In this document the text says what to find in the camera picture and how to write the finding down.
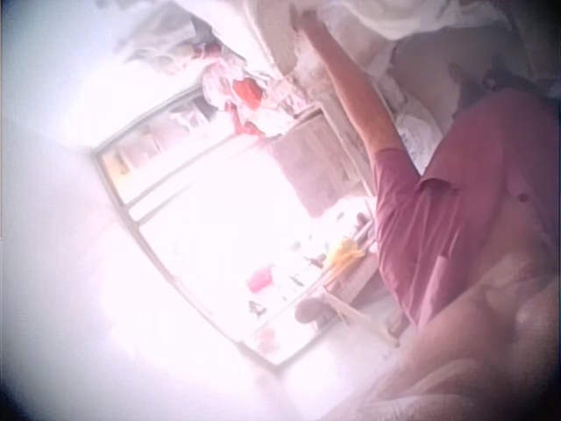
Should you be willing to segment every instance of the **pink shirt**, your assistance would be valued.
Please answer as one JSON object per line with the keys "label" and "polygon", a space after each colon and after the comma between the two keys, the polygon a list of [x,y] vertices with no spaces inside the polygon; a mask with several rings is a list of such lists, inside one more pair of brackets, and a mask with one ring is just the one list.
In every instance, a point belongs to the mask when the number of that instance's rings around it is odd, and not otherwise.
{"label": "pink shirt", "polygon": [[509,89],[458,115],[423,176],[403,150],[376,154],[380,272],[418,327],[465,290],[505,192],[558,253],[558,134],[557,116]]}

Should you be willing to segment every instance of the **person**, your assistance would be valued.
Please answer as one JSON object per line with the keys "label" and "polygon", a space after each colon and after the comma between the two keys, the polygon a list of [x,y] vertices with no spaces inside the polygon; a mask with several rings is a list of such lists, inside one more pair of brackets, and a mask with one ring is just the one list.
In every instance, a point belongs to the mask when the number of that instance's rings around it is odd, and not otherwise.
{"label": "person", "polygon": [[511,89],[486,96],[455,117],[419,175],[366,75],[317,15],[292,8],[291,21],[366,146],[380,272],[418,329],[385,375],[325,419],[522,414],[558,385],[555,113]]}

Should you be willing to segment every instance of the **floor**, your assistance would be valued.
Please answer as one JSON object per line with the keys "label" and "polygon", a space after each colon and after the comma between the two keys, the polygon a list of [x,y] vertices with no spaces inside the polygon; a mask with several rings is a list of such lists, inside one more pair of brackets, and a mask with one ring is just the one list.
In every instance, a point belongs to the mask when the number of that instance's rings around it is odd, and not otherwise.
{"label": "floor", "polygon": [[[457,62],[469,74],[480,78],[496,54],[514,73],[528,73],[516,36],[495,27],[443,30],[416,36],[401,43],[392,72],[398,83],[432,112],[446,133],[458,101],[458,87],[448,76],[448,64]],[[384,319],[395,306],[388,295],[366,304],[361,310],[373,318]],[[403,342],[407,343],[414,336],[409,327]],[[356,325],[338,323],[279,377],[302,419],[311,421],[329,412],[361,382],[373,381],[394,357],[395,350],[370,332]]]}

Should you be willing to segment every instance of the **white cloth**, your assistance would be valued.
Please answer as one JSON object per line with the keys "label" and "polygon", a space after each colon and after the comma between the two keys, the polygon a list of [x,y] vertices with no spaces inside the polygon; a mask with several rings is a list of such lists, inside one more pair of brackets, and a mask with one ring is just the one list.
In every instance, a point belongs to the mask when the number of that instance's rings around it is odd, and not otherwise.
{"label": "white cloth", "polygon": [[508,24],[504,14],[489,2],[460,6],[459,0],[331,0],[328,7],[332,5],[343,5],[364,25],[390,40],[446,26]]}

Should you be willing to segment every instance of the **wall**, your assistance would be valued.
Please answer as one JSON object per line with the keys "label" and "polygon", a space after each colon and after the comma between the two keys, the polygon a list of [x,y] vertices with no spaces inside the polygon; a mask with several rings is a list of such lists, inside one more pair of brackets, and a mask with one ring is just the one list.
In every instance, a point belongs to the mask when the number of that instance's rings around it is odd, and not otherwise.
{"label": "wall", "polygon": [[163,282],[87,155],[3,119],[3,384],[45,420],[291,420]]}
{"label": "wall", "polygon": [[199,69],[162,77],[113,54],[162,3],[121,11],[99,10],[95,0],[3,2],[4,113],[62,144],[92,149],[192,86]]}

